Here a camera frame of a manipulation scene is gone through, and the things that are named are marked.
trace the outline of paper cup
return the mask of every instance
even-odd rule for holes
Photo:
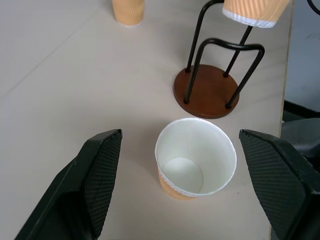
[[[228,136],[200,118],[166,126],[156,142],[155,158],[163,190],[179,200],[214,194],[227,185],[237,166]]]
[[[225,0],[223,14],[242,24],[272,28],[290,0]]]
[[[116,20],[127,26],[135,27],[144,18],[144,0],[112,0]]]

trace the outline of floor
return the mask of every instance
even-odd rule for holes
[[[313,0],[320,9],[320,0]],[[320,112],[320,16],[306,0],[294,2],[285,99]]]

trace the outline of white table surface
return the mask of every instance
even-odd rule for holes
[[[27,1],[0,3],[1,240],[17,235],[87,139],[117,128],[123,130],[121,154],[100,240],[269,238],[238,133],[279,134],[291,7],[274,28],[253,29],[247,43],[264,45],[265,56],[235,110],[210,120],[235,146],[233,179],[210,197],[179,201],[160,187],[154,147],[168,123],[191,116],[172,88],[207,0],[145,0],[137,28],[116,23],[103,0]],[[221,10],[207,11],[199,43],[208,37],[240,41],[246,26]],[[212,45],[201,62],[226,68],[232,55]],[[255,55],[239,55],[231,70],[237,83]]]

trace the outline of round wooden base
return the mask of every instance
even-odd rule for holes
[[[175,78],[173,93],[178,104],[188,113],[204,119],[217,119],[231,113],[239,101],[238,96],[232,108],[226,108],[226,104],[238,87],[235,80],[230,75],[224,77],[224,71],[220,68],[201,64],[194,81],[190,101],[186,104],[184,99],[191,73],[192,68],[188,73],[183,69]]]

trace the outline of upside-down paper cup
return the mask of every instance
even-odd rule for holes
[[[145,0],[112,0],[116,20],[127,26],[135,27],[144,18]]]
[[[222,12],[242,24],[272,28],[290,0],[225,0]]]

